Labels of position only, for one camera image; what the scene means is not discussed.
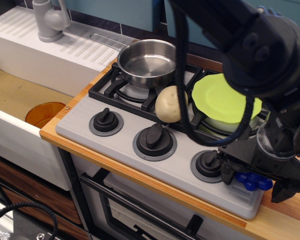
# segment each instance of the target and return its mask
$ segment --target lime green lid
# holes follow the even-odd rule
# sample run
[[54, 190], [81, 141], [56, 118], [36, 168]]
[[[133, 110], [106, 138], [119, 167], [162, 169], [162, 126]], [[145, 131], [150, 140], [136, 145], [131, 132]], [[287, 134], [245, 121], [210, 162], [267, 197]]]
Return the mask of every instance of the lime green lid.
[[[223, 73], [207, 75], [193, 87], [195, 106], [209, 118], [225, 123], [239, 123], [244, 115], [246, 97], [227, 83]], [[256, 98], [252, 117], [260, 113], [262, 102]]]

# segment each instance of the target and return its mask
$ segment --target orange cup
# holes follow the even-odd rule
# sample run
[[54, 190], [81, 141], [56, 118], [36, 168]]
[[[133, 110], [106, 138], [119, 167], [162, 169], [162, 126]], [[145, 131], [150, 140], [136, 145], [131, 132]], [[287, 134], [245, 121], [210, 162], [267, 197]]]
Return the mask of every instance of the orange cup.
[[66, 105], [62, 102], [46, 102], [32, 108], [25, 116], [25, 122], [43, 128]]

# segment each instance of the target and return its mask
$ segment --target black cord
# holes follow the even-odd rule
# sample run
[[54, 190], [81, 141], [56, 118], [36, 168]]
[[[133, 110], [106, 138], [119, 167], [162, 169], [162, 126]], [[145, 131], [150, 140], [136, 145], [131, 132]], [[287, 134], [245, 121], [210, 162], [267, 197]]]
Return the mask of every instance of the black cord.
[[188, 135], [190, 139], [195, 141], [200, 145], [207, 147], [219, 147], [232, 143], [237, 138], [239, 138], [248, 127], [252, 112], [254, 109], [255, 98], [251, 96], [246, 96], [246, 104], [244, 109], [244, 114], [238, 128], [227, 138], [208, 141], [199, 137], [195, 131], [192, 129], [188, 117], [188, 106], [185, 100], [185, 86], [184, 86], [184, 76], [186, 70], [186, 59], [188, 52], [188, 38], [189, 30], [186, 16], [181, 12], [176, 6], [174, 6], [173, 1], [170, 0], [170, 4], [173, 10], [173, 16], [175, 21], [176, 30], [176, 63], [175, 63], [175, 83], [177, 86], [177, 95], [179, 99], [180, 112], [181, 112], [181, 123], [184, 128], [184, 132]]
[[55, 239], [57, 232], [58, 232], [58, 221], [57, 221], [56, 215], [50, 210], [50, 208], [48, 208], [47, 206], [42, 205], [40, 203], [19, 202], [16, 204], [6, 206], [6, 207], [0, 209], [0, 218], [3, 217], [8, 212], [18, 209], [18, 208], [22, 208], [22, 207], [38, 208], [38, 209], [44, 210], [47, 214], [49, 214], [49, 216], [52, 218], [52, 221], [53, 221], [53, 233], [52, 233], [51, 237], [49, 238], [49, 240]]

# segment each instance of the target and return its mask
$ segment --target gray faucet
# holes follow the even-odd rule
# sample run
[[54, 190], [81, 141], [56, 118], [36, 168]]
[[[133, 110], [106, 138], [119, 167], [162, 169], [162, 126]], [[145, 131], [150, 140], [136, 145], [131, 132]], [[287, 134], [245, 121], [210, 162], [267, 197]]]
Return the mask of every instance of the gray faucet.
[[58, 0], [61, 10], [54, 10], [51, 0], [33, 0], [33, 11], [38, 26], [38, 37], [51, 43], [63, 36], [63, 30], [70, 26], [65, 0]]

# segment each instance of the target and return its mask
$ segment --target stovetop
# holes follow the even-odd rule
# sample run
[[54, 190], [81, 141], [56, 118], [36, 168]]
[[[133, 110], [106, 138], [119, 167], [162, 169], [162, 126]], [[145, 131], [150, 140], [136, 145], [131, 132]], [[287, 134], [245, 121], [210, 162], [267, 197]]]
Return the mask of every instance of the stovetop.
[[[91, 88], [89, 94], [63, 117], [55, 128], [56, 132], [243, 218], [253, 218], [258, 210], [263, 191], [248, 191], [235, 179], [230, 185], [226, 185], [220, 181], [204, 182], [196, 177], [191, 169], [192, 159], [199, 153], [217, 148], [193, 142], [182, 132], [179, 122], [166, 124], [160, 121], [153, 110], [155, 98], [153, 100], [153, 97], [151, 99], [145, 97], [146, 100], [130, 102], [119, 97], [120, 92], [125, 92], [125, 88], [120, 86], [122, 90], [120, 92], [112, 89], [111, 78], [114, 82], [115, 79], [112, 76], [116, 69], [117, 66], [114, 65], [111, 71]], [[202, 68], [192, 65], [188, 65], [186, 71], [186, 92], [191, 97], [194, 83], [204, 77], [207, 71], [203, 72]], [[156, 89], [151, 94], [158, 95], [158, 92], [160, 90]], [[106, 108], [119, 115], [123, 124], [120, 126], [120, 131], [115, 134], [99, 136], [92, 133], [89, 126], [95, 115]], [[218, 138], [218, 136], [201, 131], [196, 126], [196, 122], [200, 122], [203, 117], [193, 113], [191, 104], [189, 117], [193, 120], [193, 128], [202, 137], [210, 140]], [[136, 138], [140, 132], [156, 123], [162, 124], [163, 128], [168, 130], [175, 139], [172, 152], [164, 159], [140, 155], [135, 151]]]

